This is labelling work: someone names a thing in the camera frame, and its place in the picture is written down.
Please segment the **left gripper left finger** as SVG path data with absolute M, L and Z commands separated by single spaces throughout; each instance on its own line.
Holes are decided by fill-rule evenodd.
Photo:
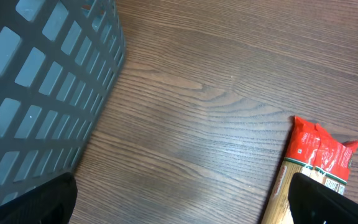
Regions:
M 0 224 L 67 224 L 78 189 L 66 172 L 0 206 Z

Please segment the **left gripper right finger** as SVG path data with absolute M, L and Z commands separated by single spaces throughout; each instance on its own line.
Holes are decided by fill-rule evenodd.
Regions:
M 312 178 L 293 175 L 288 201 L 294 224 L 358 224 L 358 204 Z

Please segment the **orange pasta packet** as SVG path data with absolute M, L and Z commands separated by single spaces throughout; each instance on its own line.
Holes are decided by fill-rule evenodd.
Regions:
M 290 142 L 262 223 L 293 223 L 288 190 L 296 173 L 302 173 L 343 195 L 357 148 L 358 140 L 341 143 L 320 124 L 295 116 Z

